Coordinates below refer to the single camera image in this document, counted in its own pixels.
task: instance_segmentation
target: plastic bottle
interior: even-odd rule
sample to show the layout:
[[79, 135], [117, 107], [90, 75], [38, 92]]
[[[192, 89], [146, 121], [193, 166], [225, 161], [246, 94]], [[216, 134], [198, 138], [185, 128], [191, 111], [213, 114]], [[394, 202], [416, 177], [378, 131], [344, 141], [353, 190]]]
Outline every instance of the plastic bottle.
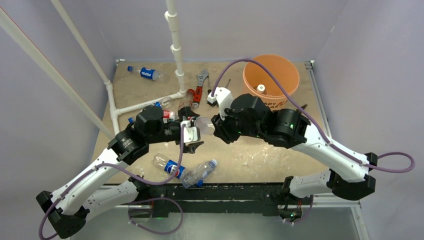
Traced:
[[197, 117], [194, 120], [194, 126], [200, 130], [200, 135], [214, 135], [215, 126], [211, 119], [205, 116]]
[[161, 107], [163, 110], [171, 110], [170, 108], [172, 107], [172, 103], [173, 103], [173, 99], [170, 96], [166, 96], [164, 98], [161, 98], [159, 101], [157, 101], [155, 104], [155, 106], [159, 106]]
[[217, 167], [218, 162], [215, 159], [206, 161], [205, 163], [199, 164], [195, 169], [184, 173], [182, 179], [182, 185], [188, 189], [193, 185], [200, 187], [209, 174], [211, 174]]
[[151, 69], [148, 67], [139, 68], [135, 66], [128, 66], [127, 70], [135, 76], [141, 76], [142, 78], [149, 79], [155, 82], [163, 82], [165, 80], [164, 74], [156, 69]]
[[166, 96], [159, 101], [155, 102], [153, 105], [161, 107], [163, 110], [163, 122], [168, 123], [175, 121], [177, 114], [173, 111], [174, 101], [170, 96]]
[[187, 90], [187, 93], [181, 100], [179, 101], [178, 110], [184, 107], [192, 107], [193, 106], [193, 97], [195, 96], [195, 91], [193, 89]]
[[177, 163], [161, 153], [156, 154], [151, 163], [158, 169], [167, 172], [169, 175], [175, 174], [177, 179], [181, 179], [188, 172], [186, 168], [181, 165], [179, 166], [179, 169], [176, 170]]

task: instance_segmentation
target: orange plastic bucket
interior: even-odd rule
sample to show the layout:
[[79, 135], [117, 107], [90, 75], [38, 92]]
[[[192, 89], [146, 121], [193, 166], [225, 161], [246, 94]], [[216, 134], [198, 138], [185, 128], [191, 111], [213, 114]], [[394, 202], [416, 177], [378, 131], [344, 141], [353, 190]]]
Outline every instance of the orange plastic bucket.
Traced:
[[[299, 72], [289, 60], [274, 54], [259, 55], [254, 57], [253, 60], [264, 65], [290, 96], [298, 89]], [[288, 101], [273, 79], [261, 67], [252, 62], [247, 63], [244, 67], [243, 81], [242, 94], [259, 97], [271, 110], [282, 109]], [[259, 85], [265, 87], [263, 93], [257, 91]]]

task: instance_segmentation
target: white wall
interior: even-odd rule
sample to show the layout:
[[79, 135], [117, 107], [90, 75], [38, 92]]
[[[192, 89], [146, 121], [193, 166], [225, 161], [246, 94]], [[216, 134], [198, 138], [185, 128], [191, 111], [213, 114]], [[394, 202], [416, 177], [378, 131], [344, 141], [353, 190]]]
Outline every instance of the white wall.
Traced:
[[[374, 240], [424, 236], [421, 0], [350, 0], [316, 58], [314, 72], [336, 140], [367, 153], [411, 153], [405, 174], [372, 171], [376, 193], [361, 201]], [[380, 166], [404, 168], [401, 157]]]
[[[50, 1], [0, 5], [103, 116], [102, 80]], [[37, 239], [43, 211], [36, 195], [60, 187], [87, 166], [99, 130], [1, 27], [0, 43], [0, 239]], [[47, 224], [45, 236], [52, 232]]]
[[[165, 0], [86, 0], [113, 56], [173, 61]], [[274, 53], [312, 60], [348, 0], [177, 0], [186, 61]]]

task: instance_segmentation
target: white pvc pipe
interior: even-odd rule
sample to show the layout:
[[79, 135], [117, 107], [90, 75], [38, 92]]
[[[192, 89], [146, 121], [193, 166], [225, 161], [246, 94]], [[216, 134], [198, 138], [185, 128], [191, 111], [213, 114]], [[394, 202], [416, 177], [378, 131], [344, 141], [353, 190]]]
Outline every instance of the white pvc pipe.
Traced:
[[124, 108], [119, 108], [119, 109], [116, 109], [116, 114], [121, 115], [121, 114], [125, 114], [125, 113], [131, 112], [131, 111], [142, 109], [144, 107], [147, 107], [149, 105], [152, 105], [152, 104], [158, 102], [159, 100], [161, 100], [165, 97], [171, 97], [172, 99], [180, 99], [180, 98], [184, 97], [184, 94], [182, 94], [181, 92], [177, 92], [177, 93], [174, 93], [174, 94], [171, 94], [171, 95], [168, 95], [168, 96], [162, 96], [162, 97], [159, 97], [159, 98], [156, 98], [156, 99], [153, 99], [153, 100], [150, 100], [150, 101], [145, 101], [145, 102], [142, 102], [142, 103], [139, 103], [139, 104], [136, 104], [136, 105], [127, 106], [127, 107], [124, 107]]
[[120, 132], [120, 129], [119, 129], [119, 122], [118, 122], [118, 115], [117, 115], [117, 107], [115, 106], [115, 100], [114, 100], [114, 87], [111, 82], [106, 84], [106, 90], [107, 90], [107, 96], [109, 98], [110, 119], [112, 119], [113, 132], [116, 135]]
[[78, 44], [81, 46], [85, 55], [87, 55], [88, 59], [90, 60], [91, 64], [94, 66], [97, 73], [100, 75], [101, 79], [103, 80], [103, 83], [106, 85], [107, 96], [109, 99], [109, 106], [110, 106], [109, 112], [110, 112], [110, 118], [112, 119], [113, 131], [115, 134], [119, 133], [120, 129], [118, 124], [118, 116], [116, 114], [117, 108], [115, 106], [115, 98], [114, 98], [114, 91], [113, 91], [114, 88], [112, 87], [111, 81], [108, 79], [105, 72], [100, 67], [92, 51], [89, 49], [89, 46], [87, 46], [86, 42], [84, 41], [80, 32], [77, 30], [77, 27], [72, 22], [71, 18], [66, 12], [64, 6], [61, 4], [60, 0], [50, 0], [50, 1], [53, 4], [54, 8], [56, 8], [56, 11], [62, 17], [63, 21], [65, 22], [66, 26], [69, 28], [72, 35], [75, 37]]
[[75, 37], [76, 41], [81, 46], [84, 53], [87, 55], [88, 59], [90, 60], [91, 64], [93, 64], [95, 70], [100, 75], [101, 79], [105, 84], [109, 83], [109, 79], [106, 76], [106, 74], [103, 72], [102, 68], [100, 67], [99, 63], [97, 62], [96, 58], [94, 57], [93, 53], [90, 51], [89, 46], [87, 46], [86, 42], [84, 41], [83, 37], [81, 36], [80, 32], [77, 30], [77, 27], [72, 22], [71, 18], [69, 17], [68, 13], [64, 9], [64, 6], [61, 4], [60, 0], [50, 0], [50, 2], [53, 4], [54, 8], [56, 8], [59, 15], [62, 17], [63, 21], [65, 22], [66, 26], [69, 28], [70, 32]]
[[9, 34], [12, 39], [45, 71], [45, 73], [76, 103], [87, 117], [109, 138], [114, 135], [103, 124], [102, 120], [90, 109], [83, 99], [72, 89], [63, 76], [49, 62], [43, 53], [34, 45], [34, 43], [17, 26], [10, 16], [0, 6], [0, 25]]
[[165, 19], [168, 22], [169, 30], [171, 31], [172, 35], [172, 45], [170, 48], [176, 63], [175, 75], [179, 83], [179, 92], [184, 96], [187, 90], [185, 86], [185, 73], [183, 69], [183, 55], [181, 52], [180, 37], [178, 34], [179, 23], [177, 12], [175, 11], [174, 0], [166, 0], [166, 7], [168, 8], [168, 11], [165, 12]]

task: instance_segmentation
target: sandy floor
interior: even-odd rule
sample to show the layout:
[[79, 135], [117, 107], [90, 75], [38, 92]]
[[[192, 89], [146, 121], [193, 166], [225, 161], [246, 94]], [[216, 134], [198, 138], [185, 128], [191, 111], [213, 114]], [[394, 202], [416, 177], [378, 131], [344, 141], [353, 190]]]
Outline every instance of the sandy floor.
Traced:
[[[305, 65], [303, 62], [294, 64], [300, 74], [300, 85], [293, 94], [293, 98], [300, 105], [308, 104], [306, 110], [323, 127], [322, 115]], [[130, 65], [160, 69], [167, 75], [168, 82], [158, 83], [132, 76], [127, 71], [127, 66]], [[196, 88], [196, 75], [200, 74], [203, 69], [209, 71], [211, 85], [213, 85], [226, 65], [227, 62], [184, 63], [187, 88]], [[233, 65], [219, 84], [224, 86], [228, 79], [231, 79], [228, 89], [231, 90], [234, 98], [240, 95], [242, 89], [244, 66], [245, 64], [243, 63]], [[176, 66], [173, 62], [120, 62], [113, 82], [116, 107], [124, 108], [177, 92], [179, 85], [174, 75], [175, 69]], [[212, 108], [206, 104], [206, 95], [207, 87], [204, 87], [200, 107], [195, 112], [210, 118], [218, 113], [218, 108]], [[178, 103], [179, 99], [176, 99], [175, 108], [177, 108]], [[293, 109], [291, 103], [287, 103], [286, 107]], [[138, 112], [139, 110], [121, 115], [119, 117], [120, 129], [124, 129], [128, 124], [128, 118], [134, 117]], [[109, 104], [106, 106], [103, 122], [113, 132]], [[182, 165], [186, 168], [193, 168], [207, 160], [216, 159], [218, 166], [215, 172], [205, 180], [206, 183], [282, 182], [287, 176], [305, 176], [327, 169], [323, 164], [303, 153], [277, 148], [268, 145], [261, 139], [241, 137], [237, 142], [230, 145], [225, 144], [214, 136], [207, 135], [202, 137], [202, 140], [204, 144], [197, 149], [196, 154], [184, 154]], [[102, 152], [107, 143], [108, 139], [100, 132], [97, 137], [93, 159]], [[156, 153], [165, 154], [176, 161], [178, 160], [179, 147], [174, 142], [151, 144], [149, 153], [134, 162], [128, 167], [128, 170], [137, 175], [144, 175], [147, 180], [164, 180], [168, 175], [163, 170], [155, 168], [151, 162]], [[128, 176], [125, 174], [118, 173], [108, 183], [120, 184], [127, 178]], [[178, 180], [173, 179], [171, 182], [177, 183]]]

